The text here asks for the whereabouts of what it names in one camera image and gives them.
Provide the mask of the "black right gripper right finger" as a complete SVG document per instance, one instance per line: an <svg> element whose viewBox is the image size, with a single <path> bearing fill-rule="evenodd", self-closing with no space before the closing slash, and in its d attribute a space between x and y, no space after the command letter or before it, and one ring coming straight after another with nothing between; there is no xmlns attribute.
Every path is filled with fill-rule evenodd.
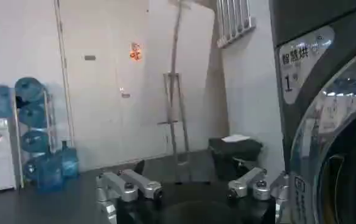
<svg viewBox="0 0 356 224"><path fill-rule="evenodd" d="M269 177L267 170L253 167L246 174L228 183L228 198L240 200L250 196L258 202L269 202L269 223L281 223L288 203L289 175L282 171L276 178Z"/></svg>

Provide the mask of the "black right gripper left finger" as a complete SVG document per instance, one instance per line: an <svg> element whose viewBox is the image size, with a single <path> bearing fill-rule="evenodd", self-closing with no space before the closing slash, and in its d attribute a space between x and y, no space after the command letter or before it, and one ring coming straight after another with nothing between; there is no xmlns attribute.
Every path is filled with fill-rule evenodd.
<svg viewBox="0 0 356 224"><path fill-rule="evenodd" d="M96 176L96 200L108 223L118 222L118 203L136 203L140 199L159 204L163 196L162 184L143 176L145 161L133 169L102 172Z"/></svg>

